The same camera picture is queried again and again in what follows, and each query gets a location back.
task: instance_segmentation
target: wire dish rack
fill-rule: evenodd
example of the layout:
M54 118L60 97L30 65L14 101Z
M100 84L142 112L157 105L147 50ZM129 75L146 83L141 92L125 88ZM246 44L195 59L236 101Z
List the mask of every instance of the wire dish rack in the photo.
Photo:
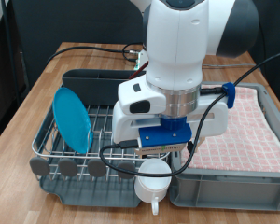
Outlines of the wire dish rack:
M112 144L113 106L86 106L91 119L93 141L86 154L80 154L70 148L61 137L56 126L52 107L49 109L36 137L32 150L42 161L36 167L40 173L36 176L40 187L47 193L56 194L62 203L86 206L136 207L140 200L134 193L134 178L120 178L117 171L106 167L105 176L94 177L88 170L90 160L100 160L99 150ZM168 160L170 153L147 155L141 158L134 150L113 148L105 157L115 165L121 161L132 162L138 170L143 161L150 158ZM75 176L62 175L60 161L70 159L74 164Z

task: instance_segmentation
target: pink dish towel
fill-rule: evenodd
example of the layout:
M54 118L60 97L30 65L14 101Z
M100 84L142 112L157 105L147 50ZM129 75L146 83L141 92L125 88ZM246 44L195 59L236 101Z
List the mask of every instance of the pink dish towel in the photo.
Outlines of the pink dish towel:
M234 108L228 114L227 131L220 136L207 137L189 168L280 172L280 142L259 107L257 91L236 88ZM184 148L182 165L188 157Z

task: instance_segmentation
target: gray plastic tray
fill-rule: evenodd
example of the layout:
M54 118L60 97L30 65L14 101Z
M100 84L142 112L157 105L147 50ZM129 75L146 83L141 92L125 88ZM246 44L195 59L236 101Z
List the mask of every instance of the gray plastic tray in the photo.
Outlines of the gray plastic tray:
M250 83L239 86L258 91L259 105L280 140L280 113L265 88ZM180 169L179 153L171 159L172 169ZM169 191L176 206L280 211L280 173L187 169L173 178Z

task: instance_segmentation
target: blue gripper bracket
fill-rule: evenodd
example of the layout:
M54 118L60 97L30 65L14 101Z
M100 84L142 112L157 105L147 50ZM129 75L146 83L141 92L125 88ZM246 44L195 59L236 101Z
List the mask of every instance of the blue gripper bracket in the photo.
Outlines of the blue gripper bracket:
M235 86L233 85L233 83L228 82L225 83L222 88L228 96L227 107L228 109L232 109L235 101Z

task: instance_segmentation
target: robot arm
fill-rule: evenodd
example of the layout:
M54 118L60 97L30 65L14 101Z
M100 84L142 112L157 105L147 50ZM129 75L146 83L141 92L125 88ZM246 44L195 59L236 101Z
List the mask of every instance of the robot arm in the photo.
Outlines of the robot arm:
M160 146L171 150L189 141L191 134L184 132L196 134L216 99L200 96L205 55L236 57L247 51L258 34L258 12L252 0L152 0L146 16L149 66L145 76L119 86L113 140L138 139L150 152ZM226 131L226 102L225 97L212 108L201 136Z

